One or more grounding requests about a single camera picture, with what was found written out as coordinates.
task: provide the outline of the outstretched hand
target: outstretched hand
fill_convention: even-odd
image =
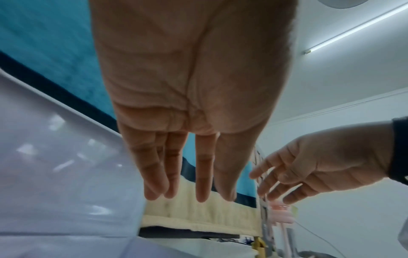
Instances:
[[[154,200],[177,193],[196,134],[196,196],[235,185],[290,67],[297,0],[90,0],[118,126]]]
[[[319,193],[354,189],[387,177],[394,146],[390,122],[333,128],[304,135],[272,153],[249,176],[273,170],[258,194],[293,204]]]

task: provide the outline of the cable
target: cable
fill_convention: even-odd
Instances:
[[[311,233],[312,235],[320,238],[321,240],[325,241],[326,243],[328,243],[331,247],[333,247],[341,256],[343,256],[343,258],[347,258],[339,249],[337,249],[332,243],[330,243],[329,241],[327,241],[326,239],[322,238],[321,236],[318,236],[317,234],[313,233],[312,231],[310,231],[309,229],[305,228],[304,226],[302,226],[301,224],[299,224],[299,222],[296,222],[296,224],[298,224],[299,226],[301,226],[304,230],[306,230],[307,232]]]

